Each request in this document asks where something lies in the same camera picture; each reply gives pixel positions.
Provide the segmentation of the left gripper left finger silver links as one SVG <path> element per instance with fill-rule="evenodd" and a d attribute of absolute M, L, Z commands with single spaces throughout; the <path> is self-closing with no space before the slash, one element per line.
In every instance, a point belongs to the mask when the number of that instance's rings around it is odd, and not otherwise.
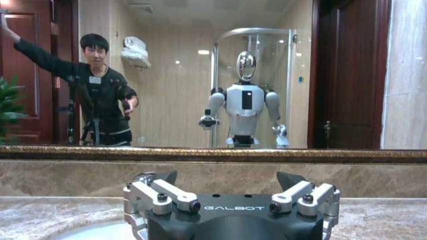
<path fill-rule="evenodd" d="M 134 234 L 148 233 L 147 211 L 164 216 L 176 207 L 179 211 L 195 215 L 202 203 L 195 193 L 182 190 L 175 182 L 178 171 L 139 174 L 123 187 L 124 221 L 131 225 Z"/>

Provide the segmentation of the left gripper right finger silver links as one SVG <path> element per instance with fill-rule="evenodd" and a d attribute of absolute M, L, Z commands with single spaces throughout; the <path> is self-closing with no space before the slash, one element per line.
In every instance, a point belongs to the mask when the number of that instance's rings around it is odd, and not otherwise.
<path fill-rule="evenodd" d="M 339 223 L 341 190 L 334 184 L 317 186 L 302 175 L 276 172 L 276 179 L 283 192 L 271 196 L 270 212 L 278 216 L 296 208 L 299 215 L 314 217 L 323 215 L 322 233 L 331 234 Z"/>

